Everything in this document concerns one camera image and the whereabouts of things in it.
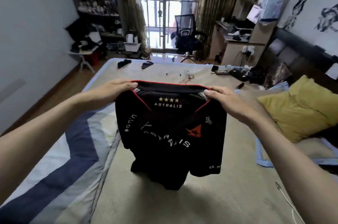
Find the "baseboard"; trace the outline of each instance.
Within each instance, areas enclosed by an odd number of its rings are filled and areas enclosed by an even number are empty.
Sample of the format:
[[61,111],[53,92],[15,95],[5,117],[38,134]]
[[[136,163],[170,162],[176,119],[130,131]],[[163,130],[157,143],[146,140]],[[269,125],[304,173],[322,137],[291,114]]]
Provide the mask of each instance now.
[[62,87],[69,79],[72,77],[80,67],[80,63],[77,64],[65,77],[63,77],[53,88],[51,88],[42,98],[38,100],[30,109],[27,110],[18,120],[16,120],[9,128],[7,128],[2,136],[15,130],[16,128],[22,126],[27,122],[29,117],[37,111],[46,101],[60,88]]

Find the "dark blue blanket stripe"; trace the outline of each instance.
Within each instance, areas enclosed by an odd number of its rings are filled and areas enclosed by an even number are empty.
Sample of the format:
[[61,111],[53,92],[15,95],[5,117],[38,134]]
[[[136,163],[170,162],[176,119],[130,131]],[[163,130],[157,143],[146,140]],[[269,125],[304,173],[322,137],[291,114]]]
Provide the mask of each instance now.
[[0,223],[31,222],[99,160],[87,119],[102,109],[85,112],[68,127],[65,135],[70,159],[26,193],[0,208]]

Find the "yellow pillow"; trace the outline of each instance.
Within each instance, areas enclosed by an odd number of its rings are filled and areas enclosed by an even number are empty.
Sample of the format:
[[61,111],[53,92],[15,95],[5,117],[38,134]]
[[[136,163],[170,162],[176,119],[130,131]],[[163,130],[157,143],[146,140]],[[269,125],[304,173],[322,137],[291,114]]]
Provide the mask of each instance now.
[[338,94],[305,75],[289,91],[257,99],[293,143],[338,124]]

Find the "white wall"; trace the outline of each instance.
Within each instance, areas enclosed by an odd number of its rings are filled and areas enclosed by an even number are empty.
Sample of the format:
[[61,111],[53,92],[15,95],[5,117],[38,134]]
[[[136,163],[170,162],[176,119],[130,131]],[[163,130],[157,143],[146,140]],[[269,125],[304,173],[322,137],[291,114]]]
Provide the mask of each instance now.
[[[278,26],[282,27],[285,21],[291,18],[294,25],[287,27],[287,30],[311,44],[319,45],[331,55],[338,55],[338,22],[334,21],[335,18],[338,21],[338,8],[333,8],[338,4],[338,0],[306,0],[301,12],[299,8],[293,10],[298,1],[289,0]],[[317,25],[320,19],[322,24],[325,22],[325,19],[322,17],[324,8],[327,8],[325,11],[329,13],[326,15],[326,23],[328,24],[329,19],[332,19],[332,27],[329,26],[331,28],[323,29],[324,25],[318,29]]]
[[0,102],[0,134],[77,64],[64,30],[77,17],[72,0],[0,0],[0,93],[25,83]]

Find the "esports jersey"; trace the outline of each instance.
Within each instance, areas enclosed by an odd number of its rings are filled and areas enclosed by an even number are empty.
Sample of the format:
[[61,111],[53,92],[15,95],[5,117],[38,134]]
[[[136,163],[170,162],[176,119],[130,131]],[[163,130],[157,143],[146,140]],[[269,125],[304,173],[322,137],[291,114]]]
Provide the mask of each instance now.
[[178,190],[188,172],[219,174],[226,112],[208,99],[199,85],[135,81],[135,90],[116,99],[117,124],[123,145],[143,172],[166,189]]

